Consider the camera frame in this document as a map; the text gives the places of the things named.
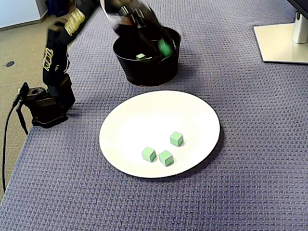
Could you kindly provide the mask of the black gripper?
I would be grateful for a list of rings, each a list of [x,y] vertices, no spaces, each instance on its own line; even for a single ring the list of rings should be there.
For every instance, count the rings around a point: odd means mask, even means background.
[[[120,16],[119,22],[114,26],[114,31],[117,34],[125,34],[145,26],[159,30],[161,38],[158,41],[148,31],[136,32],[134,42],[141,53],[147,56],[161,56],[162,52],[178,51],[172,35],[160,24],[148,4],[139,0],[113,0],[112,6]]]

